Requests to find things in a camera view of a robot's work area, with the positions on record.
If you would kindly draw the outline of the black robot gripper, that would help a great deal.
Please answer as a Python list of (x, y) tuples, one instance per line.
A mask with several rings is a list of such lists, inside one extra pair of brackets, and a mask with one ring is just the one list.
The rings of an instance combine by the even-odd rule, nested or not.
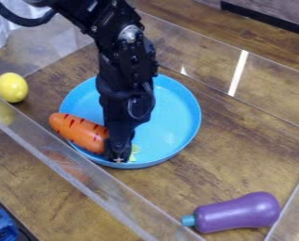
[(109, 162), (127, 163), (132, 154), (132, 138), (137, 126), (151, 120), (156, 98), (153, 82), (145, 81), (136, 88), (112, 83), (101, 76), (96, 78), (99, 103), (109, 130), (104, 142), (104, 157)]

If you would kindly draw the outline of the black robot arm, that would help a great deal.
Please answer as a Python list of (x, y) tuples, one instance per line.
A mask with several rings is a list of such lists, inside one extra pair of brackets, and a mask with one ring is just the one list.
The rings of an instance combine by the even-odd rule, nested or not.
[(105, 158), (125, 162), (132, 152), (135, 129), (151, 120), (159, 73), (156, 49), (144, 37), (140, 16), (127, 0), (24, 0), (51, 8), (96, 42), (99, 73), (96, 90), (109, 139)]

